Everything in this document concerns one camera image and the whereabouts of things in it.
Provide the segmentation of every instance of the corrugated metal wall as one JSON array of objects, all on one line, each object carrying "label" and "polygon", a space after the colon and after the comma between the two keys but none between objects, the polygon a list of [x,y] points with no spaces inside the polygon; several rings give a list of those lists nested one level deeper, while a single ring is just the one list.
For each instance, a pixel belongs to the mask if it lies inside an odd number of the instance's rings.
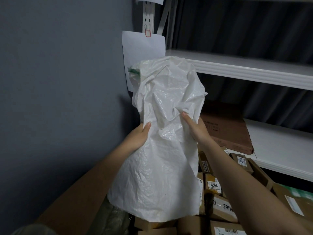
[{"label": "corrugated metal wall", "polygon": [[[313,4],[179,0],[172,48],[313,64]],[[313,133],[313,92],[198,74],[207,99],[244,117]]]}]

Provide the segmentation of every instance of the left hand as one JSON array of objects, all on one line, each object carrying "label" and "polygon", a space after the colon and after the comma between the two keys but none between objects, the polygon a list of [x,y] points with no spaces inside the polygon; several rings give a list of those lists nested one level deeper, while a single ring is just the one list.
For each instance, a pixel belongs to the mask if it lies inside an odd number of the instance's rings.
[{"label": "left hand", "polygon": [[145,127],[143,127],[143,123],[141,123],[137,128],[133,129],[124,139],[124,146],[127,147],[130,152],[139,149],[147,141],[150,127],[150,122],[148,122]]}]

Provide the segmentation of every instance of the forearm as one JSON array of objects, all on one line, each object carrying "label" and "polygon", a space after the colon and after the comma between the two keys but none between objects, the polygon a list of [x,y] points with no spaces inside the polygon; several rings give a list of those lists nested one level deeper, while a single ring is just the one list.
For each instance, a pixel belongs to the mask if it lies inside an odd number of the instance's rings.
[{"label": "forearm", "polygon": [[119,168],[130,154],[123,144],[66,190],[38,218],[59,235],[87,233]]},{"label": "forearm", "polygon": [[247,234],[307,234],[289,210],[212,138],[202,148]]}]

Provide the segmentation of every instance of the right arm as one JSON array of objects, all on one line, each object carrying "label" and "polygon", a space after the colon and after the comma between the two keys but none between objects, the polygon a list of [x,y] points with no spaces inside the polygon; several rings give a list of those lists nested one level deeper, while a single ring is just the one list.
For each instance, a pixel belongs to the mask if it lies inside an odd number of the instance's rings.
[{"label": "right arm", "polygon": [[296,217],[271,192],[214,142],[201,118],[196,124],[184,112],[182,117],[207,156],[214,175],[247,234],[309,235]]}]

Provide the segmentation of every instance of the white label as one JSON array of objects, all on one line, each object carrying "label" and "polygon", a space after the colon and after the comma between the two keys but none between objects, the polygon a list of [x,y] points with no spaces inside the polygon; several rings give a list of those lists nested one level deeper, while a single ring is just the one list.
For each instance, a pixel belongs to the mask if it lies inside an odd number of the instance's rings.
[{"label": "white label", "polygon": [[222,192],[221,185],[218,180],[215,178],[215,181],[208,181],[209,189],[217,190],[219,193]]},{"label": "white label", "polygon": [[302,213],[302,210],[300,209],[299,205],[297,204],[297,202],[295,201],[294,198],[289,197],[289,196],[285,196],[286,200],[288,201],[288,204],[290,205],[290,208],[292,209],[293,212],[304,216],[304,214]]},{"label": "white label", "polygon": [[213,208],[218,209],[224,213],[227,213],[237,219],[236,214],[233,212],[233,208],[230,203],[219,198],[214,197],[213,199]]},{"label": "white label", "polygon": [[210,173],[208,161],[202,161],[204,172]]},{"label": "white label", "polygon": [[238,159],[238,164],[239,165],[242,165],[242,166],[245,166],[245,167],[247,166],[245,158],[237,157],[237,159]]},{"label": "white label", "polygon": [[244,231],[232,228],[214,227],[215,235],[247,235]]},{"label": "white label", "polygon": [[198,182],[199,182],[199,186],[200,186],[200,207],[202,206],[202,190],[203,190],[203,180],[201,180],[201,179],[199,179],[199,178],[197,178],[198,179]]}]

